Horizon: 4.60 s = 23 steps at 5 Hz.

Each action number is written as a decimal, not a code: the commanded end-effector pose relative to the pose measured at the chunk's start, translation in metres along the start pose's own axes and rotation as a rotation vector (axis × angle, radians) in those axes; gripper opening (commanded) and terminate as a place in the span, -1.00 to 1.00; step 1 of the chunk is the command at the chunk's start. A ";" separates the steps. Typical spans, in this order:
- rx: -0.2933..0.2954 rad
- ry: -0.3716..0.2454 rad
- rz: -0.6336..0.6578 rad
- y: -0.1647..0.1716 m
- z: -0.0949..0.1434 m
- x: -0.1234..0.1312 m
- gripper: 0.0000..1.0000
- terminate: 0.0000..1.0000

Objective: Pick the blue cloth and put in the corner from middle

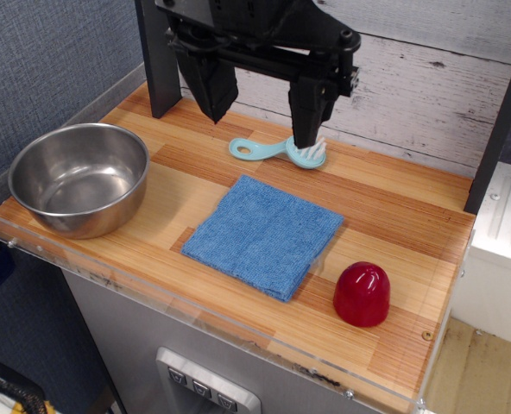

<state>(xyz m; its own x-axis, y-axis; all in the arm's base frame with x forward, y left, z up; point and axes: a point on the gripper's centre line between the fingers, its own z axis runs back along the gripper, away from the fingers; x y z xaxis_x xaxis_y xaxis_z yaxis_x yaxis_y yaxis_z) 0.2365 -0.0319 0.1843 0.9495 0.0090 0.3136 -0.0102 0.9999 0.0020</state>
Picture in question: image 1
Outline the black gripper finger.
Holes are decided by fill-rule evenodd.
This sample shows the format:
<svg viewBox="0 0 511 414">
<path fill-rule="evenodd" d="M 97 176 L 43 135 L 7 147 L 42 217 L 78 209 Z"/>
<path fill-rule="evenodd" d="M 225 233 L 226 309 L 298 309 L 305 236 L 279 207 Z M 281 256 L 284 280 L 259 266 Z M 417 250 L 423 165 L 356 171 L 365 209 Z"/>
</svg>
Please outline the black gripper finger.
<svg viewBox="0 0 511 414">
<path fill-rule="evenodd" d="M 224 60 L 227 46 L 191 50 L 175 46 L 180 72 L 200 110 L 218 123 L 238 97 L 235 66 Z"/>
<path fill-rule="evenodd" d="M 290 83 L 288 102 L 292 115 L 294 144 L 298 149 L 315 144 L 319 128 L 330 119 L 337 99 L 338 91 L 317 79 L 301 78 Z"/>
</svg>

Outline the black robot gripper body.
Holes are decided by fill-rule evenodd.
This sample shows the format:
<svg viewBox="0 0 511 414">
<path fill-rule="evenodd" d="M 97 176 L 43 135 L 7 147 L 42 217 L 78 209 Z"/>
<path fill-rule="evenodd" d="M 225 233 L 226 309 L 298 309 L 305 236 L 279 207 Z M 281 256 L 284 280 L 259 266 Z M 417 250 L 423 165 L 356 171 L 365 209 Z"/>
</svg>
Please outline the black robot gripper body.
<svg viewBox="0 0 511 414">
<path fill-rule="evenodd" d="M 353 55 L 361 36 L 313 1 L 158 1 L 171 45 L 273 78 L 296 81 L 311 70 L 350 96 L 357 85 Z"/>
</svg>

